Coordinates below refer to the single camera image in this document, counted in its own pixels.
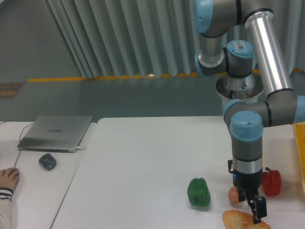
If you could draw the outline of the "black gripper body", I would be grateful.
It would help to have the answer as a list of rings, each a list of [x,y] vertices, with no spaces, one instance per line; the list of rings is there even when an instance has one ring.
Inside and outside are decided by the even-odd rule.
[[[228,160],[228,171],[233,175],[233,185],[251,192],[258,191],[262,185],[262,160]]]

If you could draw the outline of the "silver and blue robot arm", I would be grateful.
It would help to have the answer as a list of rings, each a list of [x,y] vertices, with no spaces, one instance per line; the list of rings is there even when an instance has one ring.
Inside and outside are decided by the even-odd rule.
[[[223,109],[232,140],[228,170],[239,200],[247,201],[258,224],[267,215],[266,200],[258,192],[263,181],[263,129],[303,122],[305,98],[292,88],[268,1],[196,0],[193,21],[202,37],[195,54],[200,75],[227,73],[244,79],[252,73],[252,60],[258,63],[266,100],[233,99]]]

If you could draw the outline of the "white striped sleeve forearm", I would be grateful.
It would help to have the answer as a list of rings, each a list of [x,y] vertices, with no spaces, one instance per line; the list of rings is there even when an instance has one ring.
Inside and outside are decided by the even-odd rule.
[[[9,188],[0,189],[0,228],[11,229],[13,191]]]

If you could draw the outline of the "person's hand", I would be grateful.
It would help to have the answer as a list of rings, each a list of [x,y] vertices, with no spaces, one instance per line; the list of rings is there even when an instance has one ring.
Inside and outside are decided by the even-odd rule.
[[[7,168],[0,171],[0,188],[13,191],[20,178],[20,171],[16,168]]]

